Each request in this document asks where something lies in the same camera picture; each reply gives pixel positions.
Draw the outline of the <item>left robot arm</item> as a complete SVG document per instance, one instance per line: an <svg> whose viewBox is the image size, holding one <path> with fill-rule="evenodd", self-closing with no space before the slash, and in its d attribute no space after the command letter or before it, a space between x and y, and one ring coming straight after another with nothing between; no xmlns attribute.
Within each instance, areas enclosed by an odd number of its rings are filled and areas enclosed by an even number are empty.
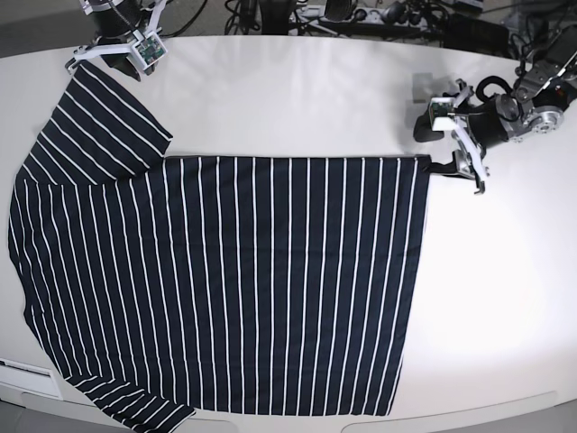
<svg viewBox="0 0 577 433"><path fill-rule="evenodd" d="M456 93L430 99L413 138L429 143L450 134L458 148L449 163L429 162L424 172L472 180L482 194L489 177L483 162L488 149L557 130L576 100L576 26L562 29L539 48L529 69L522 60L516 74L512 86L498 76L484 78L476 88L458 79Z"/></svg>

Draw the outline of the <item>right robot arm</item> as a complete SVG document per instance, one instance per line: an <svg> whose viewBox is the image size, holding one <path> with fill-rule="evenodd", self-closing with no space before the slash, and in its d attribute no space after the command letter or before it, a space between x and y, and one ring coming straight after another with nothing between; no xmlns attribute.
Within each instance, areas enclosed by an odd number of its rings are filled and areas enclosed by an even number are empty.
<svg viewBox="0 0 577 433"><path fill-rule="evenodd" d="M82 1L82 11L96 25L92 42L74 50L66 63L69 73L80 64L100 58L111 68L137 81L149 76L168 53L160 37L160 17L167 3L153 1Z"/></svg>

